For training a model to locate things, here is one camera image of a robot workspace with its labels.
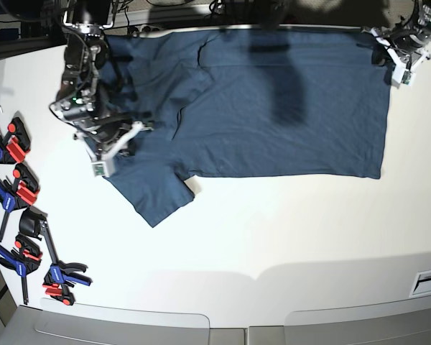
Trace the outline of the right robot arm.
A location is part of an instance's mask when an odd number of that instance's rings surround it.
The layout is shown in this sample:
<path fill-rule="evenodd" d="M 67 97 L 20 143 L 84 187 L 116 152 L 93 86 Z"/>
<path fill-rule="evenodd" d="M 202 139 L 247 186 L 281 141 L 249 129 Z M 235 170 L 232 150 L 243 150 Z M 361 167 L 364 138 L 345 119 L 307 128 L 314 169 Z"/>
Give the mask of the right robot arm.
<path fill-rule="evenodd" d="M 105 31 L 114 26 L 122 1 L 69 1 L 59 25 L 68 36 L 60 90 L 50 111 L 87 141 L 96 158 L 131 156 L 132 140 L 146 127 L 130 111 L 115 110 L 111 96 L 124 86 Z"/>

